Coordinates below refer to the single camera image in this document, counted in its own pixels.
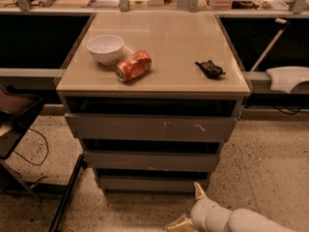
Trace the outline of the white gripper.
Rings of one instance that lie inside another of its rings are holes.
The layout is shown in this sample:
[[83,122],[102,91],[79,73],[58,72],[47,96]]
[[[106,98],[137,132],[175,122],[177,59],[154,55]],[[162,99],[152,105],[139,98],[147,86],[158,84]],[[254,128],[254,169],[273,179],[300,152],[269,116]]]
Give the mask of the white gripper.
[[195,198],[199,201],[190,212],[193,225],[199,232],[221,232],[221,223],[215,217],[219,205],[206,198],[206,193],[198,182],[194,183]]

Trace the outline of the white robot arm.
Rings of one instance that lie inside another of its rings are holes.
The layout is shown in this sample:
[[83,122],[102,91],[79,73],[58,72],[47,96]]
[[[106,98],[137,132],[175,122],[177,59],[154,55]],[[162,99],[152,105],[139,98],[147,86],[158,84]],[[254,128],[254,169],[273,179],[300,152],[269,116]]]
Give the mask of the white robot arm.
[[197,202],[190,216],[199,232],[295,232],[251,210],[224,208],[208,198],[198,182],[194,187]]

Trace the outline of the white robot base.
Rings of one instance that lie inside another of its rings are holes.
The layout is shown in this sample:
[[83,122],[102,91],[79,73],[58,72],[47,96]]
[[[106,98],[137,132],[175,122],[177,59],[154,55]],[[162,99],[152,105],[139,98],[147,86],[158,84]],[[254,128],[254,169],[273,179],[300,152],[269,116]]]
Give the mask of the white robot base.
[[290,94],[294,87],[309,81],[309,68],[288,66],[267,70],[270,77],[270,90]]

